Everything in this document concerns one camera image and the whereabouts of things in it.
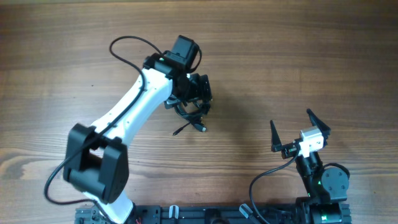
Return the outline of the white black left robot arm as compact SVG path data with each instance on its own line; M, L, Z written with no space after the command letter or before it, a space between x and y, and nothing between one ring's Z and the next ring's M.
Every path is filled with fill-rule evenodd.
M107 223L126 223L134 203L124 192L129 177L127 149L148 117L161 104L200 132L212 99L207 75L195 72L202 52L188 37L178 36L172 50L148 56L139 78L104 116L68 135L63 178L87 196Z

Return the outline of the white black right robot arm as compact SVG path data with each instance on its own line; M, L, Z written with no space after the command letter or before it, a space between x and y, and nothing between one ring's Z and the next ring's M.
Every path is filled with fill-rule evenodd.
M271 150L280 152L283 159L293 157L296 170L301 176L306 197L296 199L296 223L344 224L351 223L347 200L349 170L341 164L324 164L319 151L327 146L331 128L308 109L312 124L299 132L299 138L282 144L273 121L271 126Z

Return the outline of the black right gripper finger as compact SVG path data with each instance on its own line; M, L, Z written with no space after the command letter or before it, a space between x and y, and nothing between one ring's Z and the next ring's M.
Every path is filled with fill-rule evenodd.
M328 137L331 133L330 127L328 125L326 125L321 119L319 119L310 108L307 109L307 114L310 119L310 122L314 126L318 127L318 129L321 131L323 137Z
M281 151L282 143L280 141L280 137L278 135L273 120L270 120L270 126L271 126L271 151L272 152Z

